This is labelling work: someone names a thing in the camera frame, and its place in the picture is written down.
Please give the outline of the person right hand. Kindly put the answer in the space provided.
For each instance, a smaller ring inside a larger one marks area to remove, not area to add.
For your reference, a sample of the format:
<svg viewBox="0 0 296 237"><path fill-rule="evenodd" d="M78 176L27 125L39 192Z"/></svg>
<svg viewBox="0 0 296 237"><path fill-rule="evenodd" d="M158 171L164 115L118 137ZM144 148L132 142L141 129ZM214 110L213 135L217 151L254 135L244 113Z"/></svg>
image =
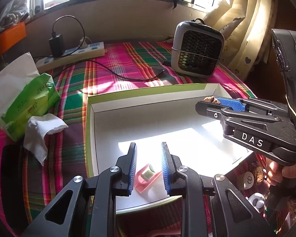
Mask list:
<svg viewBox="0 0 296 237"><path fill-rule="evenodd" d="M266 158L266 170L267 184L269 187L276 186L278 183L281 183L283 178L296 178L296 164L293 166L281 167L280 164Z"/></svg>

